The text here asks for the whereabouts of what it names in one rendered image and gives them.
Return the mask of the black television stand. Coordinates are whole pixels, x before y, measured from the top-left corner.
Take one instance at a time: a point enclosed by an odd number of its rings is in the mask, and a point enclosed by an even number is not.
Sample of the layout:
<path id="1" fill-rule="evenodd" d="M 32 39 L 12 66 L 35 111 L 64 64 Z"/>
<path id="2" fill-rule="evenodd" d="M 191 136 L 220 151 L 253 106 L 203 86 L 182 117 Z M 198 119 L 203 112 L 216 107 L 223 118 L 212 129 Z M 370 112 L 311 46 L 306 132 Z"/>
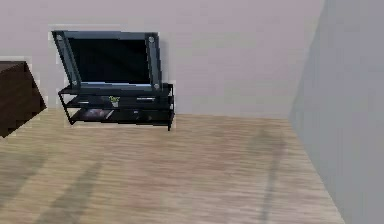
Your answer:
<path id="1" fill-rule="evenodd" d="M 58 96 L 71 125 L 77 121 L 172 127 L 173 85 L 164 83 L 158 91 L 67 86 Z M 119 97 L 113 107 L 109 97 Z"/>

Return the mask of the black television set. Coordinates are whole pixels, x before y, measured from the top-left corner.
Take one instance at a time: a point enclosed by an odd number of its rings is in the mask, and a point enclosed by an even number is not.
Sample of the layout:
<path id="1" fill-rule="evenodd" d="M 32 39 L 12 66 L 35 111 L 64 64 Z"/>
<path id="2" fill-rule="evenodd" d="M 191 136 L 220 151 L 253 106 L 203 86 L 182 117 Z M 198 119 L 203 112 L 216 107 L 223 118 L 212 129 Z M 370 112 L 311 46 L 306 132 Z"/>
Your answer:
<path id="1" fill-rule="evenodd" d="M 74 88 L 163 88 L 156 32 L 53 30 L 51 34 Z"/>

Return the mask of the dark brown chest of drawers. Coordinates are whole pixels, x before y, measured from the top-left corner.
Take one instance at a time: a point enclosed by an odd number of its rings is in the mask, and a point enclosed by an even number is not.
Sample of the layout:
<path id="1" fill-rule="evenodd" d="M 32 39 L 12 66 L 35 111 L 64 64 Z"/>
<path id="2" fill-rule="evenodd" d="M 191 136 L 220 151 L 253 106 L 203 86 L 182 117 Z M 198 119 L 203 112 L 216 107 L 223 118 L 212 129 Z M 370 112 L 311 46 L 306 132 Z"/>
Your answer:
<path id="1" fill-rule="evenodd" d="M 44 99 L 25 61 L 0 61 L 0 137 L 46 109 Z"/>

